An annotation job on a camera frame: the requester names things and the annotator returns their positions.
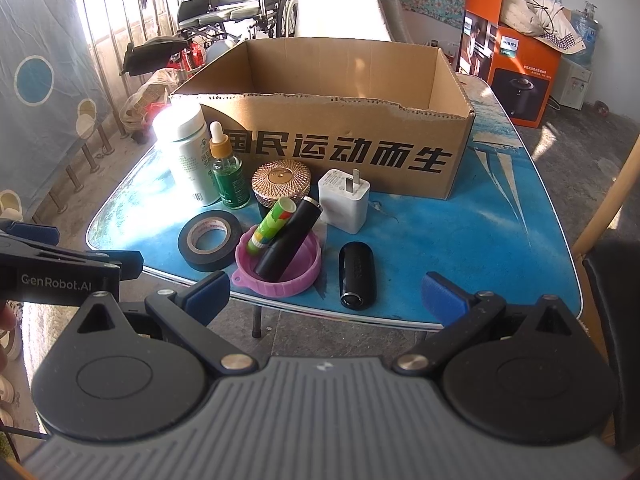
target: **pink bowl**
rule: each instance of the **pink bowl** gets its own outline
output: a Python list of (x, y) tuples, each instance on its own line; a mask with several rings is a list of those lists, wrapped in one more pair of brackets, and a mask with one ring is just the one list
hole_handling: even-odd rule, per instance
[(254, 225), (240, 238), (240, 243), (236, 247), (238, 269), (231, 275), (231, 283), (235, 286), (250, 288), (267, 298), (295, 296), (314, 284), (320, 274), (322, 258), (320, 242), (313, 232), (310, 232), (302, 242), (289, 267), (284, 271), (282, 281), (270, 283), (264, 282), (254, 273), (253, 269), (258, 263), (259, 256), (251, 256), (246, 251), (249, 238), (256, 228), (257, 225)]

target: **orange box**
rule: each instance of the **orange box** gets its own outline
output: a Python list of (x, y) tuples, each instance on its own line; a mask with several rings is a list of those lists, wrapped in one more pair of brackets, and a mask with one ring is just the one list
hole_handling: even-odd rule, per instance
[(499, 25), (502, 0), (466, 0), (458, 72), (481, 77), (520, 126), (537, 128), (551, 94), (561, 54)]

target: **wheelchair wheel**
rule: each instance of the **wheelchair wheel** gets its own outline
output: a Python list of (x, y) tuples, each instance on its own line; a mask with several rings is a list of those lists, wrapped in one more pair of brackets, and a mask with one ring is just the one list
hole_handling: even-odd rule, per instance
[(280, 0), (278, 4), (278, 16), (276, 18), (276, 38), (296, 35), (296, 21), (298, 19), (298, 1)]

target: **black oval device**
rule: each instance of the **black oval device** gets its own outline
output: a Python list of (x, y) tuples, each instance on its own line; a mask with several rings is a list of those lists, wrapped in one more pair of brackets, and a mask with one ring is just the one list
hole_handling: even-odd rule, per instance
[(349, 242), (340, 249), (340, 302), (351, 310), (363, 310), (376, 301), (376, 267), (371, 248)]

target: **roll of tape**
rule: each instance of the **roll of tape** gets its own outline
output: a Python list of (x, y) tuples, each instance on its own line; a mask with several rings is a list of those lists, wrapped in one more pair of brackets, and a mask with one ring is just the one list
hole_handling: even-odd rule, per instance
[[(219, 229), (225, 232), (225, 239), (212, 249), (199, 249), (198, 240), (204, 233)], [(238, 219), (227, 211), (207, 211), (200, 213), (180, 231), (178, 250), (192, 269), (201, 272), (222, 270), (236, 260), (236, 245), (242, 236)]]

